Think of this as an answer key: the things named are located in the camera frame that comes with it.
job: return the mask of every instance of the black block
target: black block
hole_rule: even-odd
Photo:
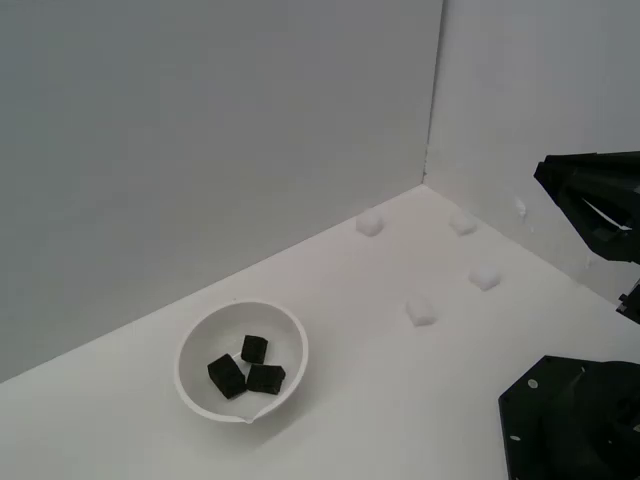
[[[244,375],[228,353],[210,363],[207,370],[209,378],[226,398],[230,399],[247,391]]]
[[[245,335],[240,357],[245,362],[262,364],[264,363],[264,357],[267,353],[268,343],[269,342],[262,337]]]
[[[247,378],[247,390],[277,395],[285,376],[286,373],[280,366],[252,365]]]

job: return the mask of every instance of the white backdrop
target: white backdrop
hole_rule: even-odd
[[[441,0],[0,0],[0,380],[422,179]]]
[[[427,155],[428,185],[612,301],[640,268],[590,254],[533,172],[640,150],[638,18],[633,0],[448,0]]]

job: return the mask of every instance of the black mechanical part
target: black mechanical part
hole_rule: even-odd
[[[640,477],[640,365],[545,356],[499,407],[512,480]]]
[[[617,312],[640,324],[640,282],[636,282],[629,295],[620,295]]]
[[[534,177],[592,252],[640,263],[640,152],[549,155]],[[618,312],[640,323],[640,290]]]

